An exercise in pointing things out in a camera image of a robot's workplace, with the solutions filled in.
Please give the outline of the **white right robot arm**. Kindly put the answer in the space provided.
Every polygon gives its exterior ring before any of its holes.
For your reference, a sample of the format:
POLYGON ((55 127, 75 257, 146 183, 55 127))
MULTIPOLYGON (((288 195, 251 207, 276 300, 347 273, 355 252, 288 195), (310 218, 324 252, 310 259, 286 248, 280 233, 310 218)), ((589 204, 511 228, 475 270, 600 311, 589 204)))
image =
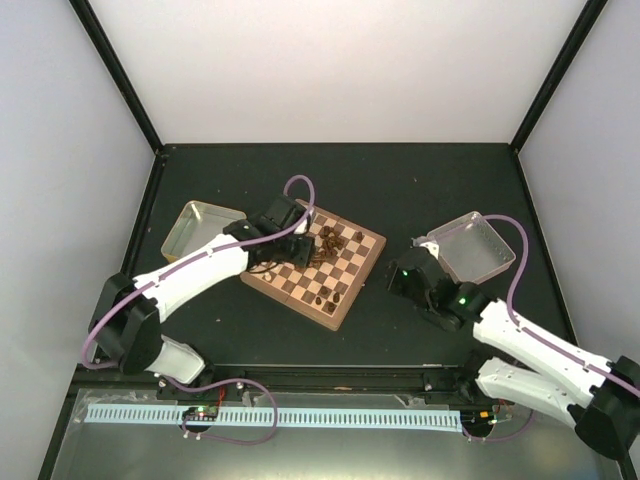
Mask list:
POLYGON ((391 262, 388 289, 410 300, 445 331, 471 325, 475 340, 502 352, 454 379, 457 396, 510 401, 570 427, 593 451, 623 460, 639 434, 639 365, 572 345, 515 313, 472 282, 456 282, 434 245, 414 246, 391 262))

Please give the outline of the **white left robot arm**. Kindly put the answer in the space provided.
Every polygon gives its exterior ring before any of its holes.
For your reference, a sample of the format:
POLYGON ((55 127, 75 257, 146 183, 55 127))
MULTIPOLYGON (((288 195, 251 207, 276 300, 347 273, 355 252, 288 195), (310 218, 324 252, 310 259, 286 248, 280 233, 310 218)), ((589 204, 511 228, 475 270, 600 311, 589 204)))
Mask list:
POLYGON ((193 399, 207 397, 215 376, 195 348, 162 332, 163 323, 194 297, 267 262, 306 266, 312 204, 281 194, 261 214, 236 220, 191 254, 147 274, 110 277, 88 339, 125 375, 151 372, 179 382, 193 399))

